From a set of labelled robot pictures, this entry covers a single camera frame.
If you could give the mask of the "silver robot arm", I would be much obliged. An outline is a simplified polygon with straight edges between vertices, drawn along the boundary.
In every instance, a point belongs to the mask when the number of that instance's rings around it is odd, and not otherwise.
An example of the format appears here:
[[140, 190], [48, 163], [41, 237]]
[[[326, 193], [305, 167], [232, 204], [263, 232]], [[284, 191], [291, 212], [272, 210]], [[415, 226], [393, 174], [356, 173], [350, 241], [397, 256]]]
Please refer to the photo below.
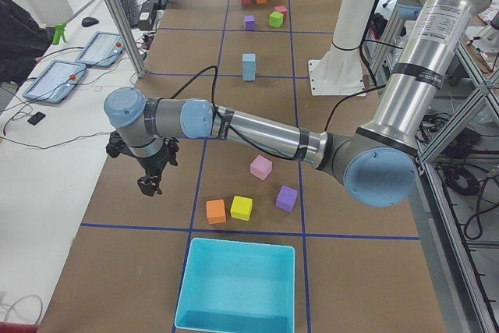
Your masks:
[[104, 101], [129, 193], [202, 200], [249, 194], [242, 171], [257, 154], [273, 181], [291, 183], [306, 204], [335, 197], [390, 207], [413, 190], [416, 131], [458, 43], [492, 0], [413, 0], [421, 6], [386, 83], [368, 92], [366, 67], [349, 69], [365, 14], [378, 0], [269, 0], [283, 27], [248, 5], [257, 31], [242, 27], [239, 0], [173, 0], [153, 44], [150, 74]]

